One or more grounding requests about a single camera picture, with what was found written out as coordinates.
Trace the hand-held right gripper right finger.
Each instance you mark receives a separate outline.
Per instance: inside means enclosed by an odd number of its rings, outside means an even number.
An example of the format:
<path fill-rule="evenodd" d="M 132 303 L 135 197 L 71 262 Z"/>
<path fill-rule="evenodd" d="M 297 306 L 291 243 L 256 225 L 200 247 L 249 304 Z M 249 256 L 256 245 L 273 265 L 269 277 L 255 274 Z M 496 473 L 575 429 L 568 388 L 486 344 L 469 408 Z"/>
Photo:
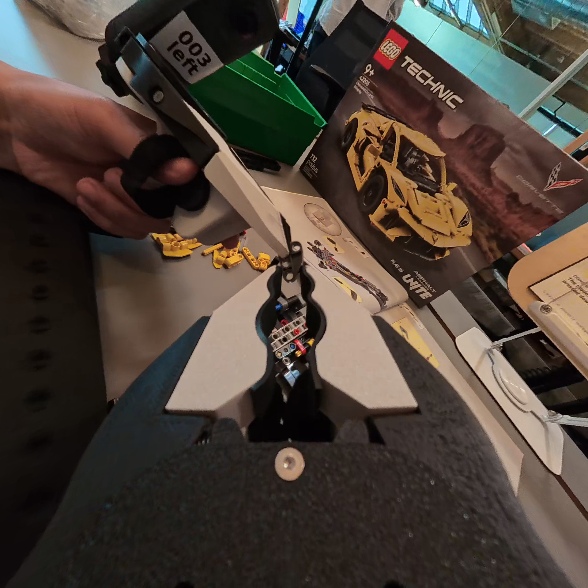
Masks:
<path fill-rule="evenodd" d="M 376 321 L 311 266 L 300 270 L 308 371 L 300 381 L 300 439 L 331 442 L 346 422 L 417 413 L 418 403 Z"/>

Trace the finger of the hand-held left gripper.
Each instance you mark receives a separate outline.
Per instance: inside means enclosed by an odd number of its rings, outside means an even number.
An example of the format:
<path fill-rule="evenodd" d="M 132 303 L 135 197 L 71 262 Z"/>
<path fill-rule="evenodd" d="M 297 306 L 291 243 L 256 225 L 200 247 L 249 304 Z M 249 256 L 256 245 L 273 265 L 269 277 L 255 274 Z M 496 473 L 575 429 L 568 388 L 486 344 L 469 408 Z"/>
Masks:
<path fill-rule="evenodd" d="M 213 245 L 252 228 L 276 254 L 287 256 L 289 245 L 279 211 L 220 133 L 194 107 L 188 108 L 203 128 L 199 133 L 210 138 L 217 151 L 200 165 L 210 184 L 209 199 L 200 210 L 184 210 L 183 235 Z"/>

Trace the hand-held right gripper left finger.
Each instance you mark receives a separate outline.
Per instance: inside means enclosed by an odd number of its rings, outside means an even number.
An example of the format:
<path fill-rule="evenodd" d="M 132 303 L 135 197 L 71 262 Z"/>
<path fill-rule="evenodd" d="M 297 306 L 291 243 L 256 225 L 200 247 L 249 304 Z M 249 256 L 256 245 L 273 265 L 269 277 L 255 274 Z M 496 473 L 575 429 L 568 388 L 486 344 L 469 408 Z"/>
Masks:
<path fill-rule="evenodd" d="M 165 406 L 167 413 L 233 419 L 246 429 L 255 419 L 252 393 L 273 366 L 282 270 L 272 266 L 210 316 Z"/>

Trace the grey lego car chassis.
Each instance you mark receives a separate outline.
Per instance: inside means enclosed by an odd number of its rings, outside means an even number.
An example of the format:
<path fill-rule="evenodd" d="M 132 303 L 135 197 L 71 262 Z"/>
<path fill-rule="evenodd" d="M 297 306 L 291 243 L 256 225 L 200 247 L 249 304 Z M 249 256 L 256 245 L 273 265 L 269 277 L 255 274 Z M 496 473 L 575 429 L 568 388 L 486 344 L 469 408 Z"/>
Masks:
<path fill-rule="evenodd" d="M 307 326 L 311 282 L 300 242 L 292 241 L 287 258 L 275 258 L 268 278 L 273 318 L 268 335 L 274 372 L 284 400 L 308 370 L 315 335 Z"/>

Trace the pile of black lego pieces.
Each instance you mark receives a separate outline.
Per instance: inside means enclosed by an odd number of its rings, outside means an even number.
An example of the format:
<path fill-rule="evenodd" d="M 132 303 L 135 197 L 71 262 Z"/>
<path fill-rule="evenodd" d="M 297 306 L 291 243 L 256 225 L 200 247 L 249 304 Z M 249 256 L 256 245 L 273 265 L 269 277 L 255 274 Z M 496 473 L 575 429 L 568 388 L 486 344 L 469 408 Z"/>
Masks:
<path fill-rule="evenodd" d="M 231 146 L 231 150 L 249 170 L 272 173 L 278 173 L 281 170 L 280 163 L 273 158 L 236 146 Z"/>

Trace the lego instruction booklet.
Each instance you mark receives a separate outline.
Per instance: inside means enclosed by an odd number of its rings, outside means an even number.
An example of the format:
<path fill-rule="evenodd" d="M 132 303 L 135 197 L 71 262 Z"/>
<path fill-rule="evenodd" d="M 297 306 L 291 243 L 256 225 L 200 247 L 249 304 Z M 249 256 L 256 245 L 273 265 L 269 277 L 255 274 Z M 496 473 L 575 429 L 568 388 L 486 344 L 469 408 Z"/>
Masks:
<path fill-rule="evenodd" d="M 263 190 L 288 223 L 292 240 L 300 242 L 305 262 L 357 305 L 383 318 L 421 357 L 439 368 L 423 338 L 424 326 L 408 305 L 408 294 L 367 253 L 327 202 L 268 187 Z"/>

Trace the pile of yellow lego pieces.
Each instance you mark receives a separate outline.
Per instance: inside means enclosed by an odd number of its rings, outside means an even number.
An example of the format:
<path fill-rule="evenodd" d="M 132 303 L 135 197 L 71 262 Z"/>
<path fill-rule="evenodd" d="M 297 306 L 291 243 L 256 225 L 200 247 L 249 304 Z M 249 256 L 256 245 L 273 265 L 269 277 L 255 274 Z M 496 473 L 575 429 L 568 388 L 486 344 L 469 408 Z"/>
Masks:
<path fill-rule="evenodd" d="M 178 233 L 151 233 L 151 239 L 159 247 L 164 259 L 187 258 L 199 249 L 203 257 L 209 256 L 211 258 L 212 265 L 216 269 L 232 269 L 242 263 L 247 263 L 255 271 L 266 271 L 272 258 L 264 252 L 253 254 L 246 246 L 246 236 L 247 231 L 242 232 L 235 247 L 225 247 L 222 243 L 204 246 L 198 239 L 184 238 Z"/>

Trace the lego set box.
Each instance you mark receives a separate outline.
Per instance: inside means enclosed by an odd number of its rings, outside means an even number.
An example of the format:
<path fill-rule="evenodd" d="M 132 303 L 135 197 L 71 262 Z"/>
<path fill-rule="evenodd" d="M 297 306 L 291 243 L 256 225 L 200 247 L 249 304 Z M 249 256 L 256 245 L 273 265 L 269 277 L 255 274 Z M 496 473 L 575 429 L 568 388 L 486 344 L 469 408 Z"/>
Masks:
<path fill-rule="evenodd" d="M 418 306 L 587 204 L 587 169 L 390 24 L 301 169 Z"/>

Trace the person's left hand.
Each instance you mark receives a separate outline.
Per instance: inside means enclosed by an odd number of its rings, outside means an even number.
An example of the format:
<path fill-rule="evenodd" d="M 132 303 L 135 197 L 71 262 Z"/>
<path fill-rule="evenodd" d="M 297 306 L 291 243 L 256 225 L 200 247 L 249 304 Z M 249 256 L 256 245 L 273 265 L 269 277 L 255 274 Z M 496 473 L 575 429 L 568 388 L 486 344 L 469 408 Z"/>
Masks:
<path fill-rule="evenodd" d="M 1 62 L 1 168 L 45 187 L 100 229 L 144 239 L 171 231 L 121 186 L 119 164 L 156 123 L 111 99 Z"/>

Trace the green plastic bin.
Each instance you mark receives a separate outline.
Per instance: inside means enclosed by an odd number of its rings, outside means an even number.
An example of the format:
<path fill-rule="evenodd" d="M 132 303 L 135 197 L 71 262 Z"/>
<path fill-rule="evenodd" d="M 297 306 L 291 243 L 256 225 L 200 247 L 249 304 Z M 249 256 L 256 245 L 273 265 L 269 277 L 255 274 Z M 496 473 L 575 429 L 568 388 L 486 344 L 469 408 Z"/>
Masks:
<path fill-rule="evenodd" d="M 189 91 L 228 143 L 293 166 L 327 122 L 286 74 L 252 51 Z"/>

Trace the white folding stand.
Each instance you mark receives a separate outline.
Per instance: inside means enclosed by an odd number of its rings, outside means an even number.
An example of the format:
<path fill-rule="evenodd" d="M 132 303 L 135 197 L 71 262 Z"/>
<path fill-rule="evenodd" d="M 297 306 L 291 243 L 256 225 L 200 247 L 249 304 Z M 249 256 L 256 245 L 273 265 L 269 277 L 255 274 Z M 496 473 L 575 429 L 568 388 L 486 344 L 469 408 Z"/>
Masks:
<path fill-rule="evenodd" d="M 563 426 L 586 428 L 587 417 L 566 415 L 545 407 L 502 353 L 505 343 L 527 334 L 545 334 L 570 362 L 587 374 L 587 310 L 562 299 L 535 301 L 529 311 L 537 327 L 492 342 L 478 328 L 459 335 L 455 344 L 466 363 L 515 425 L 537 457 L 551 471 L 562 473 Z"/>

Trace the clear plastic bag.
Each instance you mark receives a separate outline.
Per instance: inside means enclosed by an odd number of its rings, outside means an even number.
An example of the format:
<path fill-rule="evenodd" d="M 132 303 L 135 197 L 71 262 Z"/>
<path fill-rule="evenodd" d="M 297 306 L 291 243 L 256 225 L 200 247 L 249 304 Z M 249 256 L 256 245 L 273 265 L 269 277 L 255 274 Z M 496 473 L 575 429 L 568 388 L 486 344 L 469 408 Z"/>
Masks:
<path fill-rule="evenodd" d="M 32 1 L 70 33 L 104 40 L 107 24 L 134 1 Z"/>

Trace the instruction sheet on white stand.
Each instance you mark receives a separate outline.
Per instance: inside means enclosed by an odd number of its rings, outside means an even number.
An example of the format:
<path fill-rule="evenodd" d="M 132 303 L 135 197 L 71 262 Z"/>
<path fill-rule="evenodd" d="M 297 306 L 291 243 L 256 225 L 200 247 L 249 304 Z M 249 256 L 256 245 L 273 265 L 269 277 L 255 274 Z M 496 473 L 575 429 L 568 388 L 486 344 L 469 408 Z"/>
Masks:
<path fill-rule="evenodd" d="M 527 317 L 530 317 L 530 304 L 539 300 L 530 287 L 584 258 L 587 258 L 587 224 L 577 227 L 517 261 L 507 280 L 511 298 Z"/>

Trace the printed instruction sheet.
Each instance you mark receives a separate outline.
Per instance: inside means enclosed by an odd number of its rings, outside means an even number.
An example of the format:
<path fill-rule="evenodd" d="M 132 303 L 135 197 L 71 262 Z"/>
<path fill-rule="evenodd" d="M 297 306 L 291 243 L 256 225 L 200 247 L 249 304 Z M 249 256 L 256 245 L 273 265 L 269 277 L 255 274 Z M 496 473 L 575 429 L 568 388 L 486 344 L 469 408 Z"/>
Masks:
<path fill-rule="evenodd" d="M 587 344 L 587 258 L 532 284 L 530 290 Z"/>

